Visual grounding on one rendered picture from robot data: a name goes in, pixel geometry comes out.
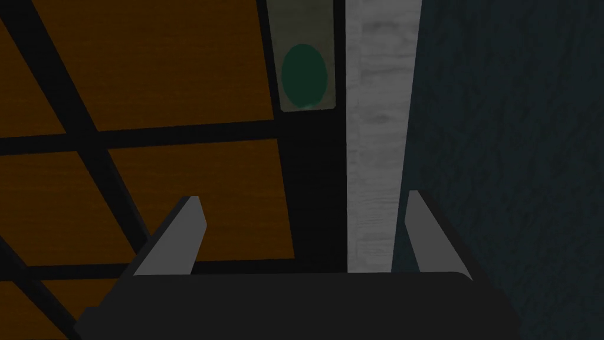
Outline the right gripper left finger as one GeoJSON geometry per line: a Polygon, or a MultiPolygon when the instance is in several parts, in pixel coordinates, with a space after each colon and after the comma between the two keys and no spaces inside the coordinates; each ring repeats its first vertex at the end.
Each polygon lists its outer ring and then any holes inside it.
{"type": "Polygon", "coordinates": [[[123,274],[190,274],[206,228],[207,222],[199,197],[182,197],[123,274]]]}

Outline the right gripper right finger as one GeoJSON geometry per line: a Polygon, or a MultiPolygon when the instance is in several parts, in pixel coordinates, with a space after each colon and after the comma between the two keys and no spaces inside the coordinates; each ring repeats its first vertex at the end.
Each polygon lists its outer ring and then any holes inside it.
{"type": "Polygon", "coordinates": [[[409,191],[404,223],[421,272],[457,272],[480,280],[480,265],[428,191],[409,191]]]}

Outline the orange panelled door leaf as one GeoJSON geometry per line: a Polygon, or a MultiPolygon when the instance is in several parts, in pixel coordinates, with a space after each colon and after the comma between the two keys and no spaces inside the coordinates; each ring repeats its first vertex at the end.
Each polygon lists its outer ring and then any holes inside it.
{"type": "Polygon", "coordinates": [[[195,274],[347,270],[344,0],[0,0],[0,340],[82,340],[183,196],[195,274]],[[285,96],[289,49],[328,85],[285,96]]]}

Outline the green round door knob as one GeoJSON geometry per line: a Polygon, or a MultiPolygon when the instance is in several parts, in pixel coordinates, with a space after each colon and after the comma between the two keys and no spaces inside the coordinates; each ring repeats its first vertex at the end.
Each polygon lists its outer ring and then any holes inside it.
{"type": "Polygon", "coordinates": [[[317,106],[328,85],[324,58],[311,45],[293,46],[283,59],[281,84],[285,96],[295,107],[307,110],[317,106]]]}

